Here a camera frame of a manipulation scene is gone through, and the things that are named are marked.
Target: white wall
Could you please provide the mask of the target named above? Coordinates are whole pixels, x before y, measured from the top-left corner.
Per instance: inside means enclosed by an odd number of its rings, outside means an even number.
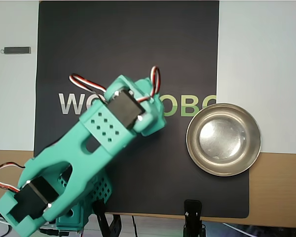
[[[296,153],[296,1],[221,1],[217,102],[257,120],[262,152]]]
[[[30,46],[30,55],[0,53],[0,150],[34,148],[38,1],[0,1],[0,50]]]

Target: black mat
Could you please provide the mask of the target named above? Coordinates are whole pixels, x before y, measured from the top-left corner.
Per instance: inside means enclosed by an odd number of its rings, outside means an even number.
[[[193,109],[181,106],[182,97],[193,95],[201,108],[204,98],[216,93],[218,17],[218,1],[43,1],[35,154],[68,131],[90,103],[90,94],[71,84],[69,74],[108,86],[120,74],[147,77],[158,64],[161,94],[178,104],[173,107],[165,99],[166,112],[177,110],[166,118],[166,128],[137,139],[108,165],[113,185],[109,211],[182,215],[183,201],[198,199],[203,216],[246,217],[249,173],[207,174],[185,146]],[[70,108],[69,98],[76,99]]]

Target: robotic arm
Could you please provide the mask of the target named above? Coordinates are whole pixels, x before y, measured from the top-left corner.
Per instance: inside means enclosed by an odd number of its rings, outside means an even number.
[[[0,213],[22,237],[65,215],[77,203],[86,203],[104,180],[105,166],[119,151],[138,134],[148,136],[166,124],[157,67],[152,68],[150,78],[133,82],[119,76],[107,89],[77,74],[69,79],[104,95],[98,95],[57,143],[26,162],[17,188],[0,185],[8,189],[0,199]],[[90,136],[99,143],[94,152],[86,148]]]

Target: stainless steel bowl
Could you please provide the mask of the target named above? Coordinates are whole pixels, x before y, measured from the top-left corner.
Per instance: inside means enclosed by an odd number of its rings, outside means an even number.
[[[193,161],[208,173],[231,176],[257,159],[261,135],[254,118],[232,104],[214,104],[198,112],[188,125],[186,145]]]

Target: black clamp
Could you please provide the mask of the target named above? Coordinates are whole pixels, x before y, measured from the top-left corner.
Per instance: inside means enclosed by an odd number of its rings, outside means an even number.
[[[105,217],[105,204],[104,200],[97,200],[92,203],[92,209],[94,214],[97,215],[100,230],[103,237],[118,237],[122,230],[122,220],[120,215],[113,215],[112,223],[108,224],[108,221]]]
[[[185,225],[183,237],[206,237],[201,218],[202,203],[196,200],[184,201]]]

